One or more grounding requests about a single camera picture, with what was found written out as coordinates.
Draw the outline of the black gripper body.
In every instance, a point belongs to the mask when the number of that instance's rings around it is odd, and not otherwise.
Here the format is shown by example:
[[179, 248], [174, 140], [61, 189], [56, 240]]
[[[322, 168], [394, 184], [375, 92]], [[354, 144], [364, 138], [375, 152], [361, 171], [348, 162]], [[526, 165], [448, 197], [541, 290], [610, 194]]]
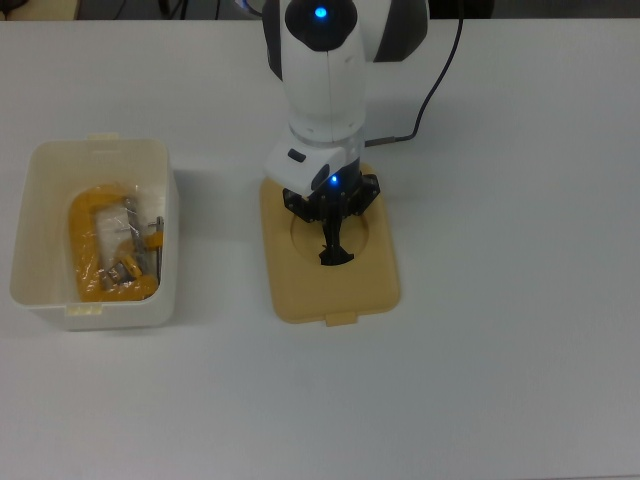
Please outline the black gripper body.
[[315, 217], [327, 218], [332, 207], [337, 209], [342, 218], [351, 216], [348, 204], [361, 183], [359, 159], [330, 174], [309, 197], [309, 202], [315, 210]]

